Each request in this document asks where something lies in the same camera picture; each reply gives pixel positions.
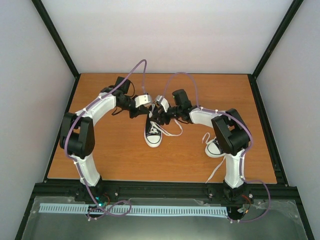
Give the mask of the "black sneaker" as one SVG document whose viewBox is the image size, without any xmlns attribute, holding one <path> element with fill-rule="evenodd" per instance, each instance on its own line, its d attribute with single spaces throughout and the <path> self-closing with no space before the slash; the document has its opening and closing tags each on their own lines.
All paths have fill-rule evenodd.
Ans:
<svg viewBox="0 0 320 240">
<path fill-rule="evenodd" d="M 223 150 L 220 148 L 218 140 L 216 138 L 206 143 L 205 154 L 210 158 L 220 158 L 225 155 Z"/>
<path fill-rule="evenodd" d="M 151 121 L 156 105 L 153 103 L 149 108 L 144 128 L 144 139 L 146 144 L 151 148 L 157 148 L 162 142 L 162 132 L 155 127 L 155 123 Z"/>
</svg>

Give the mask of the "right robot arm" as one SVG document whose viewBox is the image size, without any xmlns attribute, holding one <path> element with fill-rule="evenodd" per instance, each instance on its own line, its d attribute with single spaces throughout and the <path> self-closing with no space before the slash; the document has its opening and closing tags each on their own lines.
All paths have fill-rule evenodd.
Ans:
<svg viewBox="0 0 320 240">
<path fill-rule="evenodd" d="M 181 119 L 188 124 L 212 128 L 215 136 L 206 142 L 205 153 L 210 158 L 223 158 L 226 164 L 223 194 L 229 202 L 234 202 L 245 191 L 244 162 L 252 141 L 243 119 L 234 108 L 219 111 L 193 105 L 184 89 L 174 91 L 172 96 L 174 106 L 170 106 L 164 96 L 156 97 L 157 109 L 150 118 L 153 125 L 165 135 L 169 133 L 161 126 L 171 120 Z"/>
</svg>

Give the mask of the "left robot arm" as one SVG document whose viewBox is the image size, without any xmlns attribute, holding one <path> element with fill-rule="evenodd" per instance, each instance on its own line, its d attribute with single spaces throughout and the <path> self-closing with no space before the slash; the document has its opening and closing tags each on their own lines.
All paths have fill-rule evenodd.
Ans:
<svg viewBox="0 0 320 240">
<path fill-rule="evenodd" d="M 131 119 L 147 115 L 147 106 L 152 103 L 152 98 L 147 93 L 127 95 L 130 85 L 129 79 L 118 77 L 115 85 L 103 88 L 86 107 L 75 113 L 67 112 L 62 119 L 59 145 L 76 166 L 80 182 L 89 186 L 86 195 L 95 202 L 104 195 L 104 188 L 97 184 L 101 175 L 93 159 L 96 123 L 115 108 L 128 111 Z"/>
</svg>

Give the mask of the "left black frame post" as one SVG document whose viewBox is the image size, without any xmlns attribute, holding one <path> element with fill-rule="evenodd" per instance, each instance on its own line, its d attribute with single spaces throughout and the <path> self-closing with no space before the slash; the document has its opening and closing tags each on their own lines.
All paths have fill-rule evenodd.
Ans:
<svg viewBox="0 0 320 240">
<path fill-rule="evenodd" d="M 48 30 L 51 38 L 53 39 L 55 45 L 57 46 L 60 54 L 62 55 L 67 67 L 69 68 L 71 74 L 75 79 L 80 76 L 59 32 L 57 31 L 48 11 L 46 10 L 43 2 L 41 0 L 31 0 L 36 11 L 38 12 L 41 20 L 43 21 L 46 29 Z"/>
</svg>

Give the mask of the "black frame post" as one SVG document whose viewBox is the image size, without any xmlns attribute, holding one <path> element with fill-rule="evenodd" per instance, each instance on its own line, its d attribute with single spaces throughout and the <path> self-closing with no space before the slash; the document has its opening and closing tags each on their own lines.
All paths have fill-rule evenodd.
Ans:
<svg viewBox="0 0 320 240">
<path fill-rule="evenodd" d="M 293 0 L 291 2 L 288 10 L 282 18 L 279 26 L 277 27 L 273 37 L 271 38 L 267 48 L 265 49 L 263 55 L 261 56 L 258 64 L 256 65 L 252 73 L 252 78 L 255 81 L 257 80 L 266 63 L 270 59 L 273 51 L 276 49 L 278 43 L 282 39 L 284 33 L 286 32 L 287 28 L 289 27 L 290 23 L 292 22 L 293 18 L 295 17 L 303 2 L 304 0 Z"/>
<path fill-rule="evenodd" d="M 75 79 L 80 76 L 59 32 L 57 31 L 48 11 L 46 10 L 43 2 L 41 0 L 31 0 L 36 11 L 38 12 L 41 20 L 43 21 L 46 29 L 48 30 L 51 38 L 53 39 L 55 45 L 57 46 L 60 54 L 62 55 L 67 67 L 69 68 L 71 74 Z"/>
</svg>

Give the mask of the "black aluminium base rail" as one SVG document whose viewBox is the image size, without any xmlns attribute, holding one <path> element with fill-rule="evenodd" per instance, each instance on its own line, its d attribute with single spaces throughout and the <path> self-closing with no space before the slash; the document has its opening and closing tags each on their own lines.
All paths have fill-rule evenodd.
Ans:
<svg viewBox="0 0 320 240">
<path fill-rule="evenodd" d="M 92 187 L 96 199 L 106 198 L 112 202 L 130 198 L 196 199 L 207 203 L 227 203 L 222 183 L 173 183 L 103 181 Z M 35 184 L 31 196 L 74 197 L 76 201 L 91 203 L 86 187 L 74 180 L 48 180 Z"/>
</svg>

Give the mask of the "right black frame post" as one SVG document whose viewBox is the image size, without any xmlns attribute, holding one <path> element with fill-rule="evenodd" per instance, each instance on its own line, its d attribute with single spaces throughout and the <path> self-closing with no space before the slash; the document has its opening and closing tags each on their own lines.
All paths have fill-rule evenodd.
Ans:
<svg viewBox="0 0 320 240">
<path fill-rule="evenodd" d="M 266 63 L 270 59 L 273 51 L 276 49 L 278 43 L 282 39 L 284 33 L 286 32 L 287 28 L 289 27 L 290 23 L 292 22 L 293 18 L 295 17 L 303 2 L 304 0 L 293 0 L 291 2 L 288 10 L 282 18 L 279 26 L 277 27 L 273 37 L 271 38 L 267 48 L 265 49 L 263 55 L 261 56 L 258 64 L 256 65 L 252 73 L 252 78 L 255 81 L 257 80 Z"/>
</svg>

